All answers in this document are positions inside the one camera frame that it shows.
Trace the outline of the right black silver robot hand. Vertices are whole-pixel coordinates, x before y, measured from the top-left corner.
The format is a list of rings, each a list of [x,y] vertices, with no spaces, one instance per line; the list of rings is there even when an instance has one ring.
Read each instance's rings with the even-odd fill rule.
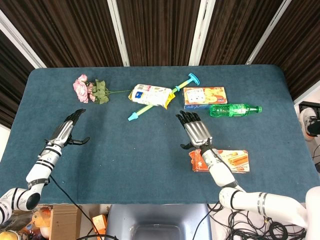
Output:
[[[181,110],[179,114],[175,116],[178,118],[190,139],[188,144],[180,144],[182,149],[200,149],[202,145],[209,146],[212,144],[213,137],[197,113]]]

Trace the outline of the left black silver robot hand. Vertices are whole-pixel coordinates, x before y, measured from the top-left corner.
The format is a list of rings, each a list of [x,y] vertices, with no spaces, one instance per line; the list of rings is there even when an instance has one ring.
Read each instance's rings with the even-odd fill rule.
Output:
[[[66,145],[81,146],[86,144],[90,140],[90,137],[86,137],[83,140],[76,140],[72,137],[73,128],[79,120],[81,114],[83,114],[85,111],[86,109],[81,108],[67,116],[63,123],[55,129],[51,138],[49,140],[45,140],[46,144],[49,146],[57,145],[60,148],[64,148]]]

